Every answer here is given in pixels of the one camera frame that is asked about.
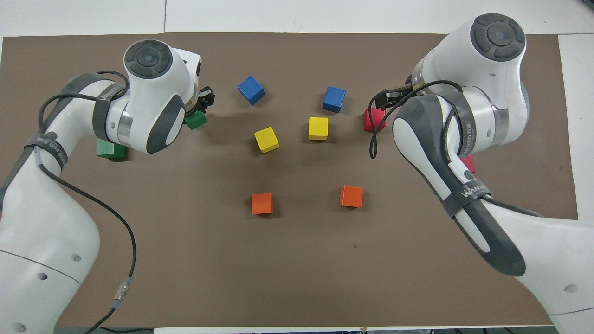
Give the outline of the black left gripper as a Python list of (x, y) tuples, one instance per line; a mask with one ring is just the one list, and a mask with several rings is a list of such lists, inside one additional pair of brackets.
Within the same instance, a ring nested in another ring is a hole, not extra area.
[(192, 97), (185, 108), (185, 116), (193, 116), (196, 112), (206, 113), (206, 109), (214, 104), (215, 94), (207, 85), (196, 96)]

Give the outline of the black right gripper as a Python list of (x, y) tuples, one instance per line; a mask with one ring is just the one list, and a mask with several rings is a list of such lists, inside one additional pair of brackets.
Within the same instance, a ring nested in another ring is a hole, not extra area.
[(386, 110), (395, 105), (395, 101), (402, 101), (408, 95), (414, 96), (413, 85), (401, 85), (389, 91), (382, 91), (376, 94), (370, 101), (376, 109)]

